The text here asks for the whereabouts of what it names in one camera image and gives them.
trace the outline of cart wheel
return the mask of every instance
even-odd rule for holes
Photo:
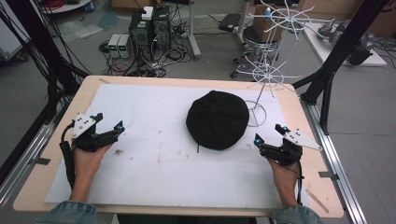
[[[231,77],[232,79],[235,79],[237,76],[238,76],[238,72],[237,72],[237,71],[233,71],[233,72],[231,73],[231,75],[230,75],[230,77]]]

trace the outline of aluminum rail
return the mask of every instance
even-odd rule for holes
[[[347,174],[338,157],[337,151],[332,143],[332,139],[320,127],[320,112],[318,111],[317,106],[309,105],[305,101],[301,101],[301,103],[306,110],[305,112],[309,113],[311,116],[312,125],[315,127],[316,134],[322,144],[323,153],[325,153],[324,157],[329,166],[328,168],[333,175],[337,176],[337,178],[333,180],[333,183],[338,189],[338,193],[340,194],[339,196],[342,197],[343,206],[346,208],[351,221],[356,224],[367,223],[366,218],[361,211],[358,199],[356,198],[347,179]]]

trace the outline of black post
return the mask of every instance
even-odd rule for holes
[[[315,105],[318,97],[323,92],[323,102],[320,111],[320,127],[326,134],[329,134],[327,124],[332,93],[332,80],[338,68],[340,68],[344,60],[350,55],[356,44],[361,40],[361,37],[387,2],[388,0],[363,1],[356,15],[353,17],[339,41],[335,44],[329,57],[319,70],[311,76],[292,84],[295,89],[298,89],[312,82],[308,90],[301,95],[301,99],[307,101],[310,105]]]

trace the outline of electronic equipment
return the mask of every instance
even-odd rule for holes
[[[171,24],[169,21],[169,6],[154,8],[154,34],[157,46],[161,49],[171,48]]]
[[[144,7],[143,10],[144,10],[144,12],[142,13],[142,20],[143,21],[151,21],[152,12],[153,12],[154,8],[153,7]]]
[[[121,35],[117,48],[121,58],[129,58],[132,54],[131,36]]]
[[[96,116],[85,116],[78,113],[76,120],[73,120],[62,133],[61,143],[59,144],[64,155],[64,165],[66,166],[66,176],[71,189],[74,187],[76,179],[74,164],[74,149],[79,148],[88,152],[95,152],[101,147],[111,145],[119,141],[119,136],[125,131],[120,121],[112,131],[106,133],[96,133],[96,124],[103,119],[103,114]],[[72,145],[65,141],[66,132],[74,128]]]
[[[275,126],[275,129],[283,135],[280,147],[265,144],[258,134],[254,138],[254,145],[259,148],[263,157],[276,161],[281,166],[288,166],[299,161],[303,156],[303,147],[322,150],[315,141],[299,130],[291,132],[286,126],[281,127],[279,124]]]
[[[113,58],[119,58],[119,50],[117,48],[117,45],[119,43],[121,35],[112,35],[110,40],[108,41],[108,49],[110,50],[111,57]]]
[[[227,14],[227,16],[225,16],[225,18],[221,21],[219,29],[231,32],[233,28],[238,24],[240,18],[241,15],[237,13]]]
[[[322,27],[318,29],[318,39],[328,39],[329,42],[335,45],[338,40],[341,38],[341,35],[347,29],[350,20],[343,21],[340,23],[335,31],[332,31],[334,26],[335,18],[331,18],[330,21],[325,23]],[[350,54],[346,57],[346,61],[349,62],[351,65],[360,65],[364,63],[373,53],[370,52],[374,48],[374,41],[375,37],[373,34],[366,33],[361,38],[355,48],[350,52]]]
[[[151,21],[142,20],[141,10],[137,10],[132,16],[131,24],[129,26],[129,33],[134,49],[134,55],[137,60],[144,60],[150,62],[153,60],[151,55],[151,43],[153,41],[153,27]]]

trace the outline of white paper sheet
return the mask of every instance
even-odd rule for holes
[[[214,89],[102,85],[85,113],[103,113],[97,132],[123,121],[125,132],[104,156],[92,183],[89,202],[99,204],[188,207],[280,208],[271,168],[254,146],[255,133],[280,146],[277,123],[286,125],[276,95],[260,99],[267,120],[247,127],[232,147],[216,151],[200,147],[186,127],[194,100]],[[217,89],[255,101],[258,91]],[[47,203],[67,200],[70,188],[61,162]]]

